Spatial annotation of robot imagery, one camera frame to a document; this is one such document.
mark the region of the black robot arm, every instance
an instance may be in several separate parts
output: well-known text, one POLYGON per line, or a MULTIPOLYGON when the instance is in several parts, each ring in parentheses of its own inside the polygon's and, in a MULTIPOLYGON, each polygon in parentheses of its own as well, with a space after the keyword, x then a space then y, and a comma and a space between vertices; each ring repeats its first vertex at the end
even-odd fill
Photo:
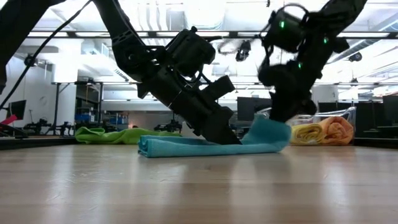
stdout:
MULTIPOLYGON (((31 11, 30 15, 35 16, 26 16, 21 11, 27 10, 25 7, 29 5, 28 2, 32 2, 31 0, 9 1, 16 3, 5 5, 0 11, 0 17, 7 16, 6 26, 0 26, 0 30, 6 31, 6 38, 8 37, 9 41, 13 41, 11 35, 14 35, 16 42, 12 44, 14 47, 4 54, 5 57, 2 54, 0 58, 2 63, 0 66, 4 68, 0 77, 4 83, 5 66, 16 52, 16 46, 21 45, 48 7, 62 2, 43 0, 39 3, 40 7, 31 8, 34 11, 31 11), (16 16, 7 14, 6 11, 11 11, 16 16), (25 24, 24 19, 30 19, 29 24, 25 24), (22 28, 23 32, 11 27, 22 28)), ((206 88, 199 89, 203 76, 201 70, 204 64, 210 64, 214 60, 215 49, 195 33, 196 28, 182 30, 165 47, 146 46, 133 29, 117 0, 92 1, 111 36, 118 67, 139 82, 137 85, 139 98, 152 93, 175 114, 183 117, 194 129, 196 135, 202 135, 208 141, 218 144, 240 144, 228 126, 233 112, 228 107, 222 107, 216 103, 218 98, 234 90, 229 77, 221 77, 213 83, 208 82, 206 88), (199 76, 194 81, 188 81, 185 78, 194 78, 198 72, 199 76)))
POLYGON ((322 77, 323 67, 333 52, 349 48, 338 34, 359 16, 367 0, 330 0, 320 11, 305 11, 302 19, 284 11, 273 12, 269 30, 261 37, 267 57, 259 69, 259 80, 265 86, 274 86, 270 119, 286 122, 297 113, 315 114, 310 89, 322 77), (269 65, 269 54, 274 46, 297 53, 286 64, 269 65))

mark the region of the pink object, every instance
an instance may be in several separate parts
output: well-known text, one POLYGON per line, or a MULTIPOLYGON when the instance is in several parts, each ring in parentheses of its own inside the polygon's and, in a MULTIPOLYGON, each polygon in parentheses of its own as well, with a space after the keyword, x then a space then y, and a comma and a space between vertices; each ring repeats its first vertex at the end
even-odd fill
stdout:
POLYGON ((16 121, 16 120, 18 120, 18 118, 17 118, 17 116, 15 116, 15 115, 13 114, 13 115, 11 115, 9 118, 5 119, 4 121, 1 121, 0 123, 1 123, 1 124, 5 124, 5 125, 9 125, 9 124, 11 124, 12 122, 14 122, 14 121, 16 121))

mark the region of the cable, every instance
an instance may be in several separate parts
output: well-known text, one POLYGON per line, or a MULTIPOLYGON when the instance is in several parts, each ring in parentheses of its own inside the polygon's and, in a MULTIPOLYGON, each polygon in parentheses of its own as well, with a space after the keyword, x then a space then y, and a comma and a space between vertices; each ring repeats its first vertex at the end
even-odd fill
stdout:
POLYGON ((14 92, 17 90, 19 84, 21 83, 21 81, 24 79, 24 77, 26 76, 27 71, 31 68, 31 66, 33 66, 33 64, 35 63, 35 59, 37 58, 37 56, 39 55, 39 53, 43 50, 43 48, 50 42, 50 40, 55 37, 55 35, 60 32, 63 28, 65 28, 69 23, 71 23, 72 20, 76 19, 77 16, 79 16, 79 14, 82 12, 82 10, 84 10, 84 8, 86 6, 89 5, 89 3, 91 3, 92 0, 89 0, 88 2, 86 2, 83 7, 77 11, 73 16, 71 16, 71 18, 69 18, 67 21, 65 21, 60 27, 58 27, 44 42, 43 44, 36 50, 35 54, 33 54, 32 56, 32 60, 30 60, 29 64, 26 65, 25 70, 22 72, 22 74, 20 75, 20 77, 18 78, 17 82, 15 83, 15 85, 12 87, 11 91, 8 93, 8 95, 5 97, 5 99, 3 100, 3 102, 0 105, 0 108, 3 108, 4 105, 7 103, 7 101, 10 99, 10 97, 12 96, 12 94, 14 94, 14 92))
POLYGON ((207 82, 207 84, 210 84, 210 83, 211 83, 210 79, 208 79, 208 78, 205 76, 205 74, 203 74, 202 72, 201 72, 201 77, 207 82))

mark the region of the towel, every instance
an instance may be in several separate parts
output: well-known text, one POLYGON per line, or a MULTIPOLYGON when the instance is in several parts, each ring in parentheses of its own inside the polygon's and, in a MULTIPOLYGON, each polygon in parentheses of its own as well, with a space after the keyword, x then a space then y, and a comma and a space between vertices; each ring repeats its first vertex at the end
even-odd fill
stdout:
POLYGON ((295 145, 321 144, 323 137, 324 133, 319 124, 299 124, 292 126, 290 143, 295 145))
POLYGON ((103 128, 88 129, 86 127, 81 127, 76 131, 75 138, 78 142, 84 142, 86 144, 137 144, 140 137, 143 135, 180 136, 177 133, 149 131, 143 128, 132 128, 105 133, 103 128))
POLYGON ((291 128, 285 123, 256 116, 242 145, 219 145, 197 138, 142 136, 139 153, 148 158, 222 156, 279 152, 289 143, 291 128))
POLYGON ((324 119, 319 125, 325 135, 322 144, 345 145, 354 138, 354 127, 340 116, 324 119))

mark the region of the wooden table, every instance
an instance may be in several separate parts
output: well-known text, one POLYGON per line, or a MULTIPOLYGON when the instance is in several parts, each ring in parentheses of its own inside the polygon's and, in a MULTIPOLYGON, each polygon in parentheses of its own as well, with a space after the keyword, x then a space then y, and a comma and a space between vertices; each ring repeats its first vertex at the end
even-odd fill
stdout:
POLYGON ((398 151, 146 159, 135 146, 0 151, 0 218, 62 223, 398 223, 398 151))

